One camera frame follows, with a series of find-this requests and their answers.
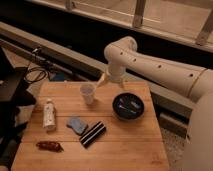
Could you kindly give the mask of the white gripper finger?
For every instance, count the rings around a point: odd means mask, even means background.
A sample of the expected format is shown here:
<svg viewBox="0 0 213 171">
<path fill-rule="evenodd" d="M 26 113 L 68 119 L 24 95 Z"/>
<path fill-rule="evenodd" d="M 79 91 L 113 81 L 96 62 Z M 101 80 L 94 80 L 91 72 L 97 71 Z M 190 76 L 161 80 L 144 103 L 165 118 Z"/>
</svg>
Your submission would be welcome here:
<svg viewBox="0 0 213 171">
<path fill-rule="evenodd" d="M 98 87 L 101 87 L 101 86 L 103 86 L 103 85 L 105 85 L 105 84 L 107 84 L 107 83 L 108 83 L 108 76 L 107 76 L 106 74 L 103 74 L 103 75 L 100 77 L 100 79 L 98 80 L 97 86 L 98 86 Z"/>
<path fill-rule="evenodd" d="M 124 89 L 124 82 L 123 82 L 123 81 L 120 82 L 120 83 L 119 83 L 119 86 L 120 86 L 122 89 Z"/>
</svg>

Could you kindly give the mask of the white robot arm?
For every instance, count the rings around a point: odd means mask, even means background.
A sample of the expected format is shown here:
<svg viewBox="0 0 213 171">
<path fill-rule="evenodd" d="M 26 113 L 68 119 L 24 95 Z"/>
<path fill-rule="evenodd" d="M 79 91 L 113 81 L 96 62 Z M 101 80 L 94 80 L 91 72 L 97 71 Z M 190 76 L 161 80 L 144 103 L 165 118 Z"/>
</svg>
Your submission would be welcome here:
<svg viewBox="0 0 213 171">
<path fill-rule="evenodd" d="M 192 110 L 181 171 L 213 171 L 213 69 L 161 59 L 137 52 L 137 42 L 126 36 L 104 49 L 108 66 L 98 81 L 123 83 L 127 69 L 187 97 Z"/>
</svg>

